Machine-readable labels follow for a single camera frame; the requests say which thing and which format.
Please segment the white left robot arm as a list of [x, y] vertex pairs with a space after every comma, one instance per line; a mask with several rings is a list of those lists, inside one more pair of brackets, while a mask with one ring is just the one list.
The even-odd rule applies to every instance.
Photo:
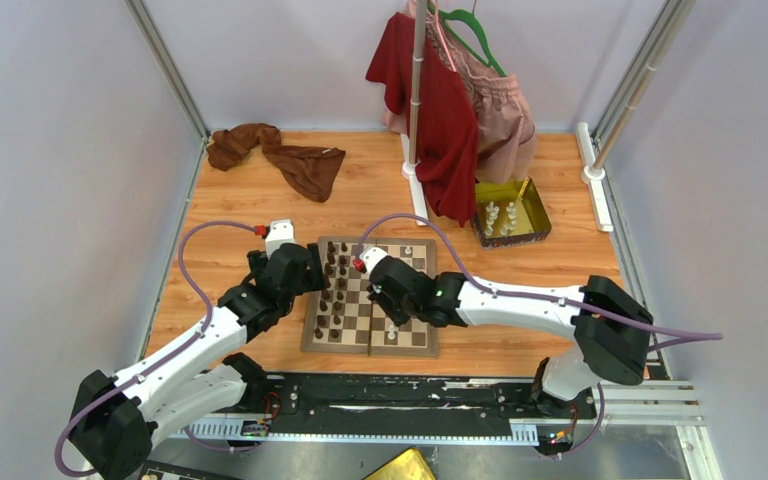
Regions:
[[295, 300], [324, 287], [316, 244], [252, 251], [249, 274], [184, 334], [113, 375], [80, 383], [64, 438], [104, 479], [125, 479], [171, 434], [204, 415], [236, 406], [258, 411], [263, 369], [240, 347], [291, 313]]

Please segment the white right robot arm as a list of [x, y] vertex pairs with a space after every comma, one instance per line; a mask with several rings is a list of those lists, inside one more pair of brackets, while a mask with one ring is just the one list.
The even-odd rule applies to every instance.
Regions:
[[578, 394], [601, 381], [635, 386], [644, 378], [648, 310], [613, 280], [592, 275], [583, 286], [529, 287], [494, 283], [464, 273], [430, 277], [371, 247], [353, 262], [369, 276], [368, 296], [396, 325], [419, 320], [436, 328], [501, 325], [573, 341], [545, 359], [535, 375], [531, 403], [556, 417]]

